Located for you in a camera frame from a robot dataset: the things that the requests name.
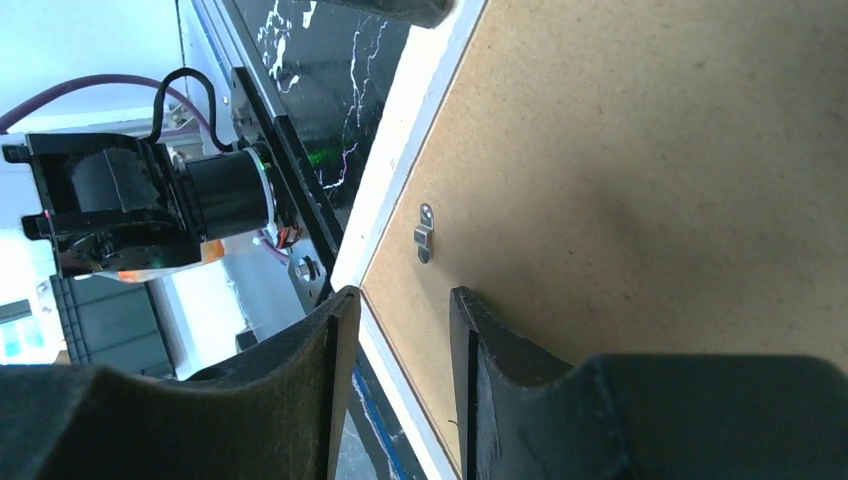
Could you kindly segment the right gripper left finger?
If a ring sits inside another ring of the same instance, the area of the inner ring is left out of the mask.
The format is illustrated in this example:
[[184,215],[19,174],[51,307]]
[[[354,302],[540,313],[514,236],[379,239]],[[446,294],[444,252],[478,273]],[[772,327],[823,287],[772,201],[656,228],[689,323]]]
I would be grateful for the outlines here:
[[5,479],[331,479],[358,351],[347,286],[183,381],[96,365],[1,370]]

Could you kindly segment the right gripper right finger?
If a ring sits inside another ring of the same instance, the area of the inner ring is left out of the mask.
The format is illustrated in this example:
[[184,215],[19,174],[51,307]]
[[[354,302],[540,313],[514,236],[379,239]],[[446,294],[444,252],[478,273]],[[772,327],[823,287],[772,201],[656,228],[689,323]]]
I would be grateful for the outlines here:
[[572,366],[450,294],[466,479],[843,479],[847,377],[810,356],[601,354]]

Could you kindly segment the brown cardboard backing board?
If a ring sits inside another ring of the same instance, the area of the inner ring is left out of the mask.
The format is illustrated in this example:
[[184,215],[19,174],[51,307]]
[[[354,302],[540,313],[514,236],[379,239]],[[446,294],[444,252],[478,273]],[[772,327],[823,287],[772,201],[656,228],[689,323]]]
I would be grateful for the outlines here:
[[449,296],[569,363],[847,363],[847,5],[490,1],[365,296],[460,467]]

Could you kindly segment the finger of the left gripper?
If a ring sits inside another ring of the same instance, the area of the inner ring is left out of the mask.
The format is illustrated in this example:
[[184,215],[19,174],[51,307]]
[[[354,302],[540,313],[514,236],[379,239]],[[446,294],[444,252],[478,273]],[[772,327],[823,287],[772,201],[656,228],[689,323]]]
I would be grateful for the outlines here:
[[452,0],[328,0],[323,4],[356,13],[357,16],[376,16],[390,21],[434,29],[453,12],[457,1]]

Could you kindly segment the white wooden picture frame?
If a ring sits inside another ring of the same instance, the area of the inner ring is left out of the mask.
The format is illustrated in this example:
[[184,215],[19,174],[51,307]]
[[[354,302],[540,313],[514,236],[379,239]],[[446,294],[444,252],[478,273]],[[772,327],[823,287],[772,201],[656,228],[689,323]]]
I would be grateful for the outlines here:
[[[411,27],[331,276],[333,286],[363,287],[484,7],[482,1],[457,1],[439,26]],[[456,478],[368,299],[362,301],[359,342],[426,477]]]

